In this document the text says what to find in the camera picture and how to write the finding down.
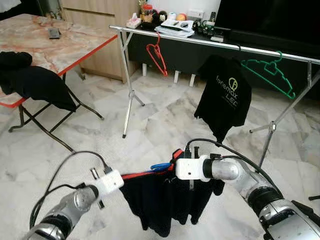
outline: printed logo on t-shirt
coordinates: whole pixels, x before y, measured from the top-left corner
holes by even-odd
[[[232,91],[237,90],[238,88],[238,82],[234,77],[230,77],[229,78],[229,86],[231,88]]]
[[[234,109],[238,106],[238,94],[236,90],[238,88],[238,82],[234,77],[229,78],[229,86],[220,80],[220,76],[216,76],[217,83],[225,90],[225,95],[222,96]]]

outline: red hanger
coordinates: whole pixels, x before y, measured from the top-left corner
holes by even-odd
[[[145,48],[146,48],[147,52],[149,53],[150,57],[152,58],[152,60],[154,61],[155,65],[159,68],[159,70],[162,72],[162,74],[166,77],[166,76],[168,76],[168,72],[167,72],[166,63],[165,63],[164,58],[162,57],[162,54],[160,51],[160,46],[159,46],[160,34],[158,32],[156,32],[156,33],[158,34],[158,41],[156,42],[156,44],[155,45],[148,44]],[[155,60],[154,56],[151,54],[150,49],[149,49],[150,47],[153,47],[155,55],[158,57],[158,59],[161,60],[163,69],[159,66],[158,62]]]

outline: clothes rack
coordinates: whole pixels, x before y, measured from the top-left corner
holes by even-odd
[[[127,135],[127,129],[128,129],[129,119],[130,119],[133,98],[135,98],[142,106],[145,105],[140,100],[140,98],[138,98],[138,96],[135,94],[135,91],[132,88],[131,80],[130,80],[130,77],[128,74],[128,64],[127,64],[128,59],[126,56],[126,49],[128,47],[128,44],[129,44],[133,34],[145,35],[145,36],[150,36],[150,37],[158,37],[158,35],[156,32],[133,29],[133,28],[128,28],[128,27],[113,26],[113,25],[111,25],[109,27],[111,29],[114,29],[117,31],[118,42],[119,42],[119,47],[121,50],[121,56],[122,56],[122,60],[123,60],[125,76],[126,76],[126,80],[128,82],[128,88],[129,88],[129,104],[128,104],[128,110],[127,110],[126,117],[125,117],[124,129],[123,129],[123,135],[122,135],[122,137],[125,138]],[[128,35],[126,41],[124,41],[123,34],[126,34],[126,33],[129,33],[129,35]],[[239,51],[239,49],[241,49],[242,52],[258,54],[258,55],[265,55],[265,56],[272,56],[272,57],[280,57],[281,56],[281,54],[277,51],[270,51],[270,50],[265,50],[265,49],[260,49],[260,48],[252,48],[252,47],[246,47],[246,46],[226,44],[226,43],[214,42],[214,41],[209,41],[209,40],[208,41],[207,40],[199,40],[199,39],[194,39],[194,38],[169,36],[169,35],[164,35],[164,34],[160,34],[160,37],[163,39],[168,39],[168,40],[174,40],[174,41],[191,43],[191,44],[198,44],[198,45],[205,45],[205,46],[229,49],[229,50],[234,50],[234,51]],[[294,108],[297,103],[300,102],[300,100],[310,91],[310,89],[320,79],[320,70],[318,70],[316,72],[316,74],[314,76],[312,76],[312,64],[320,65],[320,59],[309,58],[309,57],[287,54],[287,53],[282,53],[282,58],[307,63],[307,76],[306,76],[307,85],[306,85],[305,89],[302,90],[297,95],[297,97],[293,100],[293,102],[291,102],[288,105],[288,107],[280,114],[280,116],[278,118],[271,121],[270,124],[268,124],[268,125],[264,125],[264,126],[261,126],[261,127],[255,128],[255,129],[251,129],[249,131],[250,133],[254,133],[257,131],[268,129],[268,135],[266,137],[266,141],[264,143],[264,147],[263,147],[263,151],[262,151],[262,156],[261,156],[261,159],[259,162],[260,167],[263,164],[263,161],[265,159],[265,156],[266,156],[271,138],[273,136],[273,133],[277,129],[277,125],[289,113],[289,111],[292,108]]]

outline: marble table top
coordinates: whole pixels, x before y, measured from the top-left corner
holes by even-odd
[[[60,39],[49,39],[48,29],[59,28]],[[21,14],[0,21],[0,52],[27,52],[32,65],[59,76],[117,38],[112,32],[47,17]],[[21,100],[17,93],[0,92],[0,105]]]

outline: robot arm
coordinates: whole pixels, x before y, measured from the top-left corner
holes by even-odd
[[[181,158],[176,175],[181,180],[214,178],[232,185],[258,216],[266,231],[265,240],[320,240],[319,217],[310,208],[284,199],[265,177],[240,159],[210,159],[208,155]],[[304,214],[303,209],[309,209],[310,214]]]
[[[119,189],[124,181],[117,170],[63,197],[22,240],[65,240],[91,205]]]

